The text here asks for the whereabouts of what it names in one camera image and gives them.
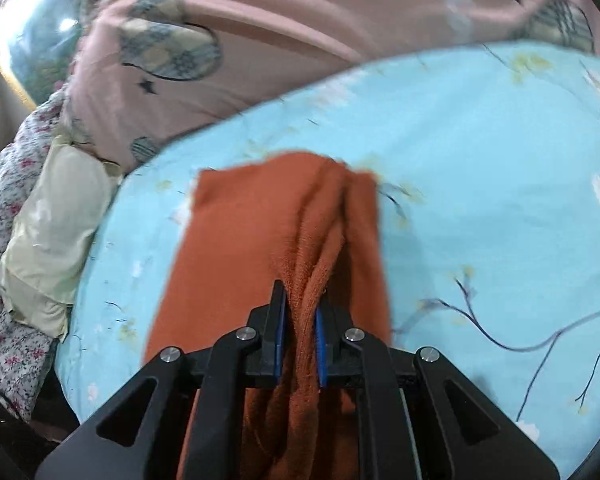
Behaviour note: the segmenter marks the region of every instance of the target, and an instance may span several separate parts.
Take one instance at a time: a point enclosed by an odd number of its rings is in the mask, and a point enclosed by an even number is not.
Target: orange towel
[[[275,279],[290,304],[281,384],[247,392],[244,480],[353,479],[353,406],[318,391],[314,315],[328,288],[355,325],[388,341],[376,183],[311,153],[203,171],[146,357],[166,346],[195,351],[243,326],[269,301]]]

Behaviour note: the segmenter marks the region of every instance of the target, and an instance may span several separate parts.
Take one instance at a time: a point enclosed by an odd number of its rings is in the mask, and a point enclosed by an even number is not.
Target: pink blanket
[[[353,65],[517,38],[600,53],[591,0],[103,0],[63,121],[131,170],[165,142]]]

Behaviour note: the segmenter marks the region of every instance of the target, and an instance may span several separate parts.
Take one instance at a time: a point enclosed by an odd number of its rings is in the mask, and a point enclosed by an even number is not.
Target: dark branch print
[[[544,355],[544,358],[538,365],[538,368],[536,368],[536,371],[534,372],[533,376],[531,377],[528,387],[526,388],[525,397],[522,401],[522,404],[520,405],[518,414],[516,415],[516,422],[517,422],[520,420],[520,416],[522,416],[522,412],[526,406],[526,402],[528,400],[529,394],[531,393],[531,389],[533,388],[534,383],[536,382],[536,379],[538,378],[538,375],[540,374],[540,371],[544,367],[544,364],[547,362],[549,355],[551,355],[551,352],[554,350],[555,344],[557,343],[558,339],[561,338],[563,335],[565,335],[567,332],[571,332],[575,328],[577,328],[585,323],[588,323],[589,321],[599,318],[600,310],[593,312],[592,314],[587,314],[586,316],[583,316],[580,319],[577,319],[576,321],[573,321],[572,323],[569,323],[568,325],[565,325],[565,326],[559,328],[558,330],[553,332],[548,338],[544,339],[543,341],[541,341],[535,345],[523,346],[523,347],[509,346],[507,344],[504,344],[504,343],[498,341],[491,334],[489,334],[484,329],[484,327],[480,324],[480,322],[478,321],[478,318],[475,315],[475,311],[474,311],[474,308],[472,305],[472,299],[475,295],[475,291],[471,287],[470,273],[467,272],[466,270],[464,270],[463,275],[464,275],[464,279],[462,280],[462,282],[460,282],[458,279],[455,279],[455,282],[458,285],[460,291],[462,292],[462,296],[464,297],[464,304],[466,305],[468,312],[463,310],[462,308],[459,308],[457,306],[449,304],[446,301],[440,300],[440,298],[423,300],[423,303],[422,303],[423,309],[424,310],[434,309],[439,306],[442,306],[444,308],[453,310],[454,312],[457,312],[458,314],[460,314],[461,316],[463,316],[464,318],[469,320],[469,322],[471,322],[472,325],[474,325],[480,331],[480,333],[483,336],[485,336],[485,338],[487,338],[494,345],[496,345],[497,347],[502,348],[504,350],[510,351],[510,352],[535,352],[537,350],[540,350],[540,349],[548,346],[548,349]],[[403,331],[404,330],[398,329],[398,330],[395,330],[394,332],[400,333]],[[587,383],[587,386],[585,387],[583,393],[576,399],[576,400],[580,400],[582,398],[582,403],[584,403],[584,396],[586,395],[589,385],[591,384],[591,381],[593,380],[593,376],[595,374],[596,367],[598,366],[599,360],[600,360],[600,354],[598,355],[598,358],[594,365],[594,368],[591,373],[591,377],[589,378],[589,382]]]
[[[388,193],[386,193],[386,192],[384,192],[382,190],[379,190],[378,193],[380,193],[382,196],[384,196],[384,197],[388,198],[389,200],[391,200],[391,202],[395,206],[395,212],[396,212],[396,214],[400,218],[402,218],[403,220],[407,219],[407,215],[405,215],[404,209],[402,209],[402,206],[400,205],[400,203],[394,197],[392,197],[390,194],[388,194]]]
[[[490,49],[490,47],[488,47],[486,44],[481,43],[482,47],[490,54],[490,56],[492,56],[493,58],[497,59],[498,62],[502,63],[505,67],[507,67],[509,70],[511,70],[514,74],[519,75],[520,72],[514,68],[510,62],[505,61],[504,59],[502,59],[500,56],[498,56],[498,54],[496,54],[493,50]],[[587,111],[587,112],[591,112],[593,113],[593,111],[589,108],[589,106],[587,106],[586,102],[582,99],[582,97],[580,97],[576,92],[574,92],[572,89],[568,88],[567,86],[563,85],[562,83],[556,81],[555,79],[549,77],[547,74],[541,74],[538,72],[538,70],[534,70],[533,66],[525,66],[524,67],[526,72],[528,72],[529,74],[533,75],[534,77],[545,81],[551,85],[554,85],[558,88],[561,88],[562,90],[564,90],[565,92],[568,92],[569,94],[571,94],[573,97],[575,97],[577,99],[577,101],[579,102],[579,104]]]

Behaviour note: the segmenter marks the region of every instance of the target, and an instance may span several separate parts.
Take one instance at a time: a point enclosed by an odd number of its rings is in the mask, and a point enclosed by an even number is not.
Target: light blue bedsheet
[[[58,349],[78,418],[141,366],[192,179],[288,149],[373,170],[400,204],[379,194],[395,346],[439,348],[515,420],[555,343],[519,425],[567,478],[600,437],[600,362],[574,401],[600,317],[511,352],[439,301],[466,310],[464,288],[483,328],[517,347],[600,310],[600,59],[537,43],[375,62],[178,140],[133,172]]]

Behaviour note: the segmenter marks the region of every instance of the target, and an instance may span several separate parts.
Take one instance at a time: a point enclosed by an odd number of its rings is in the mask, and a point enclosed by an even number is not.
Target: pink floral pattern
[[[29,197],[58,123],[64,90],[33,112],[15,140],[0,153],[0,257],[11,238],[13,218]],[[29,418],[48,371],[52,339],[15,322],[0,298],[0,390]]]

